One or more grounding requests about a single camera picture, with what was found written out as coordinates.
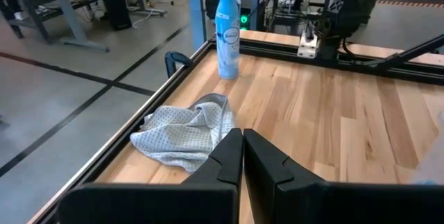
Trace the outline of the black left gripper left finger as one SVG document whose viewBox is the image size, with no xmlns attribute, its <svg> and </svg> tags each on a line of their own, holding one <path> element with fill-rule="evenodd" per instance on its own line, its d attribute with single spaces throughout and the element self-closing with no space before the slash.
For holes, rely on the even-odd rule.
<svg viewBox="0 0 444 224">
<path fill-rule="evenodd" d="M 90 183 L 65 195 L 60 223 L 237 223 L 243 135 L 233 128 L 180 184 Z"/>
</svg>

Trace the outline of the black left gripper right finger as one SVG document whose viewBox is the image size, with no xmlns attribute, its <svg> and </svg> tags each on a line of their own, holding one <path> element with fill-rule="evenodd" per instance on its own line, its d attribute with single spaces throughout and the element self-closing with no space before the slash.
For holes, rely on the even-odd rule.
<svg viewBox="0 0 444 224">
<path fill-rule="evenodd" d="M 322 179 L 252 129 L 244 165 L 256 223 L 442 223 L 443 187 Z"/>
</svg>

